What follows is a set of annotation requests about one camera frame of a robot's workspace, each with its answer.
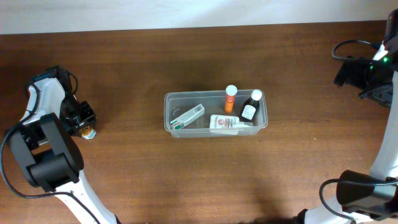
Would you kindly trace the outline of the white lotion bottle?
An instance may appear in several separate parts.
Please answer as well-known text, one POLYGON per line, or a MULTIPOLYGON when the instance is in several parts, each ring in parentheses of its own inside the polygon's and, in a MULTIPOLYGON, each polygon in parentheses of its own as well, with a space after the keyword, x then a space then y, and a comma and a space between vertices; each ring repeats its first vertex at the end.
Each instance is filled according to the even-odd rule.
POLYGON ((210 116, 210 132, 238 135, 239 128, 253 127, 252 123, 240 121, 237 116, 213 114, 210 116))

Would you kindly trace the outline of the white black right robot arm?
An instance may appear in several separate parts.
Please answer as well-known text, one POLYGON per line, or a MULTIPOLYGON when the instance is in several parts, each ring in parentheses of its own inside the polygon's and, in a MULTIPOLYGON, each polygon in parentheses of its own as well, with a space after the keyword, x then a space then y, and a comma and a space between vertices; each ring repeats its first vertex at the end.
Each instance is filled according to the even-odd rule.
POLYGON ((386 30, 373 58, 332 57, 343 62, 334 79, 353 85, 368 98, 390 109, 381 148, 370 173, 344 171, 319 188, 321 206, 304 209, 291 223, 366 223, 397 218, 397 11, 387 18, 386 30))

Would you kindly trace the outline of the white Panadol medicine box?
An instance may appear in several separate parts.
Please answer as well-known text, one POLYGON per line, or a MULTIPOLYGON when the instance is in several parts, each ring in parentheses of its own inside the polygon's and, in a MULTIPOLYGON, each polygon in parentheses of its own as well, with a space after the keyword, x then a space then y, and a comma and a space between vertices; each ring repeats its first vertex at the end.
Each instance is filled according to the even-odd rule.
POLYGON ((184 127, 188 126, 199 117, 204 115, 205 108, 202 104, 196 105, 194 108, 186 111, 178 118, 175 118, 170 122, 170 126, 174 130, 183 129, 184 127))

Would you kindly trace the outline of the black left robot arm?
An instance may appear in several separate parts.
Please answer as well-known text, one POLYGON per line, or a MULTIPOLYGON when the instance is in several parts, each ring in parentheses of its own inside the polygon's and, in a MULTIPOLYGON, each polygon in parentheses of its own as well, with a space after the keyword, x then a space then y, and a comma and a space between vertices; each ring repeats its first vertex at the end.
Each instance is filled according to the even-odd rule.
POLYGON ((21 198, 58 198, 80 223, 118 224, 118 217, 88 183, 83 156, 73 140, 96 135, 95 112, 87 101, 77 100, 77 89, 77 77, 59 66, 30 78, 24 87, 29 99, 24 115, 1 142, 1 147, 9 147, 26 181, 44 192, 23 194, 3 170, 1 175, 21 198))

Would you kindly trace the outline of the dark syrup bottle white cap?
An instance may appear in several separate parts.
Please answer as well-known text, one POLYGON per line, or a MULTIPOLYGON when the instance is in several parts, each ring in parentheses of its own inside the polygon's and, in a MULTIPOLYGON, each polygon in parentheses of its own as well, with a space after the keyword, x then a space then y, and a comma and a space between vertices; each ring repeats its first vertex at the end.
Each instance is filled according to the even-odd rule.
POLYGON ((259 101, 262 98, 261 90, 253 90, 250 98, 248 98, 241 108, 239 118, 244 122, 253 122, 259 109, 259 101))

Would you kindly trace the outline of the orange tube white cap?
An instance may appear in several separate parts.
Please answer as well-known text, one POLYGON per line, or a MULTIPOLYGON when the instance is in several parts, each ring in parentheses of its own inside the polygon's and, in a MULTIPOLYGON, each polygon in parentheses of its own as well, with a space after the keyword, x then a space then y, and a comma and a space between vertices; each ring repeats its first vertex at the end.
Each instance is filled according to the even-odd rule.
POLYGON ((238 92, 238 89, 234 85, 228 85, 226 87, 225 91, 226 91, 226 102, 224 105, 224 110, 227 113, 231 113, 233 111, 234 100, 235 100, 235 96, 238 92))

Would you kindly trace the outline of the small gold lid jar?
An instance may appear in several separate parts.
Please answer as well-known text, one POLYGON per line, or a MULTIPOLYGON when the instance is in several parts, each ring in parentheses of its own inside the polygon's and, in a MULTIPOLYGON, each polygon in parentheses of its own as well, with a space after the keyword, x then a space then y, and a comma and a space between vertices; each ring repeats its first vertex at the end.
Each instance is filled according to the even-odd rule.
POLYGON ((96 135, 96 131, 91 125, 80 128, 78 132, 83 139, 93 139, 96 135))

